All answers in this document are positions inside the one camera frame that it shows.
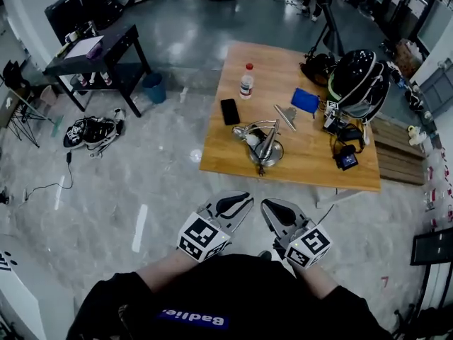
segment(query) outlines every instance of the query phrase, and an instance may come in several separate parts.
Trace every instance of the black t-shirt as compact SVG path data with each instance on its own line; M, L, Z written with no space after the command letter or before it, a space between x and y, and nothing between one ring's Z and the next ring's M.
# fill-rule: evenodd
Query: black t-shirt
M337 287L318 300L280 262L239 254L209 259L155 294L136 273L101 281L84 300L67 338L243 335L392 339L365 300L348 290Z

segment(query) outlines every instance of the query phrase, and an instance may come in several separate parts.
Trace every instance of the blue trash can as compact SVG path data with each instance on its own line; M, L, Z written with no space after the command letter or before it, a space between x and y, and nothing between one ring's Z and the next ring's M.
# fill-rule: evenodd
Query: blue trash can
M165 84L160 73L148 74L142 82L145 93L155 104L159 104L165 101L166 91Z

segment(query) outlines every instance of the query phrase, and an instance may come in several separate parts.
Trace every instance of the blue logo on shirt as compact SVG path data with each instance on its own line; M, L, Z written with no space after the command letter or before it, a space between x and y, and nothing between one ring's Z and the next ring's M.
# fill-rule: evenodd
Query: blue logo on shirt
M193 324L195 326L211 327L213 329L228 329L229 324L229 319L227 317L177 310L163 310L158 318L179 321L185 324Z

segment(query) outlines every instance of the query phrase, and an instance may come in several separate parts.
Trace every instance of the wooden pallet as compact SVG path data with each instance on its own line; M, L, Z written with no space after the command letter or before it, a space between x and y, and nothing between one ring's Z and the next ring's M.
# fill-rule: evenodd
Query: wooden pallet
M409 145L407 130L380 118L371 122L381 178L423 185L425 154Z

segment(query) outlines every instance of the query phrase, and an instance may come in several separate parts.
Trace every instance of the black smartphone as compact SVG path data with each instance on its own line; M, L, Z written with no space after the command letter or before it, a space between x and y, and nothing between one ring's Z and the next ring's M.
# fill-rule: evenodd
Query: black smartphone
M241 122L241 120L239 119L236 102L233 98L222 99L220 101L220 106L222 107L225 125L237 125Z

